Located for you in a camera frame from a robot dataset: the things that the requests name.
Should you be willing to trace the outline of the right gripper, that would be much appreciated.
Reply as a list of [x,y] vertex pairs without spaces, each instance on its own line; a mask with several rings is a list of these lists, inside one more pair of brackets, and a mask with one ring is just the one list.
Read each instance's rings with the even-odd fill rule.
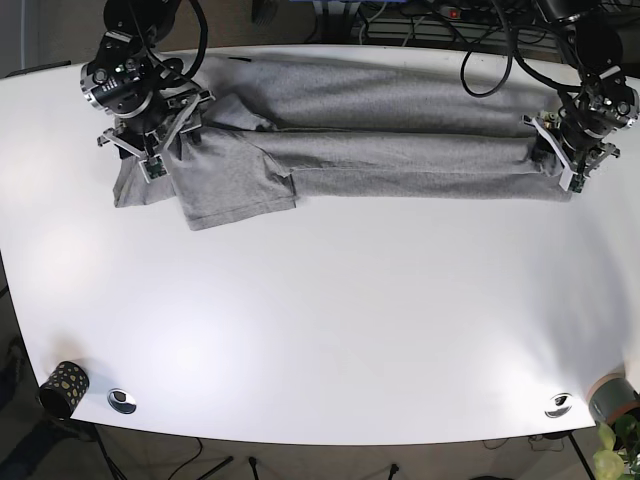
[[207,89],[191,88],[165,97],[155,93],[146,109],[117,116],[97,145],[113,144],[122,160],[134,158],[147,184],[168,174],[166,162],[176,139],[176,152],[202,142],[202,114],[215,97]]

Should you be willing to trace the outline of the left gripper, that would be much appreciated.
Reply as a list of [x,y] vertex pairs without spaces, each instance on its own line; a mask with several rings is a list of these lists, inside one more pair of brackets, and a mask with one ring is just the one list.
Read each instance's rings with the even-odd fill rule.
[[535,130],[529,158],[536,169],[557,177],[562,190],[581,193],[591,173],[620,150],[606,138],[623,128],[619,119],[604,111],[580,110],[570,105],[557,113],[541,111],[522,116],[522,123]]

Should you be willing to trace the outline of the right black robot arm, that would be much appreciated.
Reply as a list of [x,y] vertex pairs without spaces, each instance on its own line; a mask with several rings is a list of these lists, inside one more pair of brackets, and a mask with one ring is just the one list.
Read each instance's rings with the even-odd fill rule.
[[181,133],[202,126],[201,113],[213,100],[195,81],[205,59],[208,24],[199,2],[189,3],[199,25],[195,59],[188,68],[154,53],[171,32],[178,1],[109,1],[98,53],[81,69],[80,87],[97,110],[114,117],[114,126],[98,137],[114,144],[122,159],[134,158],[146,182],[167,174],[169,147]]

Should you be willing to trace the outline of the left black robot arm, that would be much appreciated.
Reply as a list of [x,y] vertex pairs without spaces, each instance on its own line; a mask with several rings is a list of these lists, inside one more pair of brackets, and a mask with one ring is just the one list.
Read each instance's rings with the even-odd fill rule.
[[[528,159],[540,173],[540,188],[552,199],[580,193],[590,175],[619,148],[608,136],[639,120],[639,94],[622,70],[623,42],[598,1],[533,1],[529,14],[516,17],[501,1],[492,4],[505,40],[506,65],[496,94],[513,66],[556,92],[560,106],[522,118],[535,131]],[[521,31],[551,35],[562,59],[577,73],[576,85],[560,83],[528,65],[519,48]]]

